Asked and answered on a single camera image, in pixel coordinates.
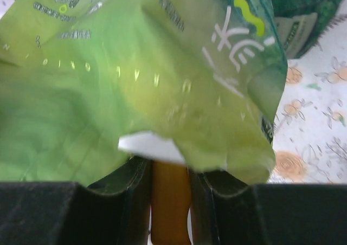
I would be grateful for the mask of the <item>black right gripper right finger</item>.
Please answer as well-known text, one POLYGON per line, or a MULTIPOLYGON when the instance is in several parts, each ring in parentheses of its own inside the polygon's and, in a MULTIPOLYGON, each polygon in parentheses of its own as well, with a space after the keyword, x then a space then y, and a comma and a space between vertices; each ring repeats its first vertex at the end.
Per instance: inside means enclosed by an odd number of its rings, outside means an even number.
POLYGON ((247 185, 189 174, 194 244, 346 244, 346 185, 247 185))

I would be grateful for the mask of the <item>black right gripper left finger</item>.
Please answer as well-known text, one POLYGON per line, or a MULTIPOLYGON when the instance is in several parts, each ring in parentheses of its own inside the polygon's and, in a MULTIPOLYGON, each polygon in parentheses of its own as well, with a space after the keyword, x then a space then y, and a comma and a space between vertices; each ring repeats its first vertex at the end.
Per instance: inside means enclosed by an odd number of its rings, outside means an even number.
POLYGON ((89 186, 1 182, 1 244, 147 244, 151 172, 134 157, 89 186))

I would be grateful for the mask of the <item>yellow plastic litter scoop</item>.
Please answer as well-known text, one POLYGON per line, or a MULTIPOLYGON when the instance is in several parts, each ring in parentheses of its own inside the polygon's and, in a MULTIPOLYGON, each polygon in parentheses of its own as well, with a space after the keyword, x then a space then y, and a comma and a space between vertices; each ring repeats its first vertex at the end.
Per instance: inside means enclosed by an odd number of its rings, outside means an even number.
POLYGON ((151 242, 190 244, 188 211, 191 188, 187 168, 154 162, 152 169, 151 242))

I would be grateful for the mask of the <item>green cat litter bag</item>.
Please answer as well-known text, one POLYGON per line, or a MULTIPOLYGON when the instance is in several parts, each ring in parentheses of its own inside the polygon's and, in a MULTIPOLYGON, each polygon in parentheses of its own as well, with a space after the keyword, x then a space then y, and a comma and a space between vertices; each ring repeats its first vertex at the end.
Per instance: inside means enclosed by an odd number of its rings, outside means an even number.
POLYGON ((1 180, 89 185, 141 155, 269 181, 288 63, 345 1, 15 0, 1 180))

